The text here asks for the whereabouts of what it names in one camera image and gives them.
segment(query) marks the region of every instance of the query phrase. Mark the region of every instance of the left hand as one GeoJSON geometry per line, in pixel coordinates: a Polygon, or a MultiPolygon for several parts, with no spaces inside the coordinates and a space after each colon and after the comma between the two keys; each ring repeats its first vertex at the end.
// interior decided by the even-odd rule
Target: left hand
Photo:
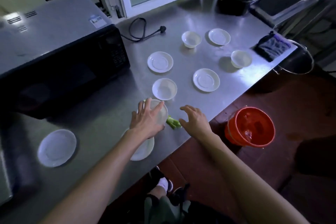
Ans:
{"type": "Polygon", "coordinates": [[[146,99],[145,107],[144,102],[140,101],[138,105],[138,113],[135,111],[132,112],[132,120],[129,128],[137,131],[138,135],[141,136],[141,142],[155,136],[159,131],[165,128],[163,124],[157,124],[156,122],[156,116],[163,107],[164,102],[161,101],[153,110],[151,110],[149,108],[151,100],[151,98],[146,99]]]}

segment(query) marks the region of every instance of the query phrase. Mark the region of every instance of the white sock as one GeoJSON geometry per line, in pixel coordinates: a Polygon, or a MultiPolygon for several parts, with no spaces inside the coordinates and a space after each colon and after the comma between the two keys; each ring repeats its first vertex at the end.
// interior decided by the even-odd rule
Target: white sock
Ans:
{"type": "Polygon", "coordinates": [[[160,186],[160,187],[164,188],[165,191],[166,191],[166,194],[167,194],[167,190],[168,190],[168,181],[167,181],[167,179],[166,179],[165,177],[163,177],[163,178],[161,178],[161,179],[159,180],[159,183],[157,184],[157,186],[160,186]]]}

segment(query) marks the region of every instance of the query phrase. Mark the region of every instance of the label sticker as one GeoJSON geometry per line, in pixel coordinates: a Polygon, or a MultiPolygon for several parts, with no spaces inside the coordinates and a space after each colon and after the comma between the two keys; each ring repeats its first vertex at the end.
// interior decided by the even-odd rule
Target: label sticker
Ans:
{"type": "Polygon", "coordinates": [[[96,28],[101,28],[102,26],[107,24],[102,17],[96,15],[92,15],[90,17],[90,21],[96,28]]]}

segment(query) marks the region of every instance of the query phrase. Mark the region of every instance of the right hand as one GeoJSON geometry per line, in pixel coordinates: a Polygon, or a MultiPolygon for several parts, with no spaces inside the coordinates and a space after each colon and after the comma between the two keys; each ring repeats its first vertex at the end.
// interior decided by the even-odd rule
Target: right hand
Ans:
{"type": "Polygon", "coordinates": [[[188,115],[188,122],[183,119],[179,119],[179,122],[189,135],[199,139],[202,136],[207,136],[209,133],[212,133],[207,118],[199,108],[195,108],[191,105],[185,105],[180,107],[180,109],[185,111],[188,115]]]}

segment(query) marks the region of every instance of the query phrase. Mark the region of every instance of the black microwave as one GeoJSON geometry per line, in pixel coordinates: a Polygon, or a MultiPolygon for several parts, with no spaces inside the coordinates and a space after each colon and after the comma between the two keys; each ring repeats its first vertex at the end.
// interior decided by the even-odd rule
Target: black microwave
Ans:
{"type": "Polygon", "coordinates": [[[105,85],[130,63],[114,24],[62,46],[0,80],[10,111],[43,119],[105,85]]]}

